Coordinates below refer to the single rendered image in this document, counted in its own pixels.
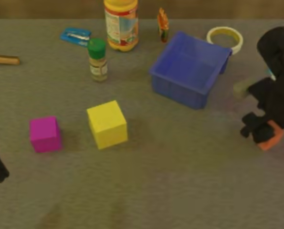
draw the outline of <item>wooden handle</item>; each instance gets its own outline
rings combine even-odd
[[[1,64],[18,65],[18,64],[20,64],[20,59],[17,56],[3,56],[3,55],[0,55],[0,63]]]

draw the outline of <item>pink block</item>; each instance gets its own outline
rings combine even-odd
[[[60,129],[54,116],[30,121],[30,141],[37,153],[62,149]]]

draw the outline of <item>bottle label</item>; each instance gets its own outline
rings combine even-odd
[[[101,67],[90,64],[90,70],[93,75],[106,75],[108,73],[107,62]]]
[[[127,46],[137,40],[137,7],[126,12],[114,12],[106,7],[105,21],[110,42],[120,46]]]

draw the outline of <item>tape roll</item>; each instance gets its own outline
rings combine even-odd
[[[212,36],[215,36],[218,34],[225,34],[225,35],[233,37],[236,40],[237,45],[235,45],[234,47],[231,47],[232,55],[235,55],[242,49],[242,44],[243,44],[242,35],[237,30],[231,27],[227,27],[227,26],[220,26],[220,27],[215,27],[211,29],[207,34],[207,42],[214,44],[212,41]]]

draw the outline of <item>yellow cube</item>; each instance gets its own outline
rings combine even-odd
[[[127,122],[117,101],[101,104],[86,111],[98,149],[128,140]]]

